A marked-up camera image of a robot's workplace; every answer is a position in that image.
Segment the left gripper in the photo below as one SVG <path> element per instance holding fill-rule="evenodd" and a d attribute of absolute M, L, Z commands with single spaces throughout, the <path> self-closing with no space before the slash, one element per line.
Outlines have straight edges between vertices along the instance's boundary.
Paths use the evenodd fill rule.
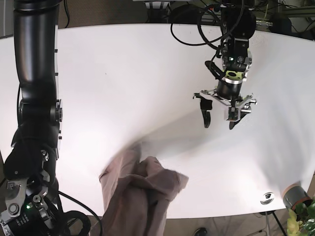
<path fill-rule="evenodd" d="M 251 105 L 257 104 L 252 95 L 243 97 L 240 93 L 242 84 L 246 79 L 244 72 L 226 71 L 213 90 L 201 90 L 193 98 L 200 99 L 200 109 L 203 116 L 204 127 L 211 123 L 213 101 L 218 101 L 225 107 L 224 119 L 229 121 L 232 130 L 246 115 L 252 112 Z"/>

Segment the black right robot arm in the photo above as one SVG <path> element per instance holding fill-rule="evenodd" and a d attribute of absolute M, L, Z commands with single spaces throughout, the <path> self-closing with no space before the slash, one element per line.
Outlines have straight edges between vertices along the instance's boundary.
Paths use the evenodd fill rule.
<path fill-rule="evenodd" d="M 6 209 L 0 226 L 6 236 L 68 236 L 71 220 L 91 229 L 87 215 L 64 212 L 59 197 L 59 157 L 63 110 L 58 98 L 58 0 L 16 0 L 14 49 L 19 90 L 18 128 L 3 165 Z"/>

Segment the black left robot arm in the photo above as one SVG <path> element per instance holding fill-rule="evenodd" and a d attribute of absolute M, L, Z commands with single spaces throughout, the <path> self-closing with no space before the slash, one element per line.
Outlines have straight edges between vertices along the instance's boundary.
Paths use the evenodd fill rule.
<path fill-rule="evenodd" d="M 200 110 L 204 127 L 211 124 L 213 101 L 220 102 L 225 107 L 224 119 L 233 129 L 246 115 L 250 114 L 251 105 L 257 100 L 252 95 L 242 96 L 241 87 L 247 80 L 248 71 L 252 65 L 252 55 L 249 50 L 249 39 L 256 30 L 256 16 L 253 14 L 252 0 L 222 0 L 220 3 L 209 4 L 204 8 L 185 7 L 173 15 L 171 24 L 182 23 L 183 16 L 193 12 L 199 35 L 203 39 L 202 46 L 208 45 L 215 51 L 211 60 L 205 61 L 206 68 L 217 80 L 217 86 L 212 90 L 201 90 L 193 96 L 200 100 Z M 202 31 L 201 22 L 208 13 L 220 27 L 221 36 L 209 40 Z M 214 59 L 220 59 L 222 66 L 218 67 Z"/>

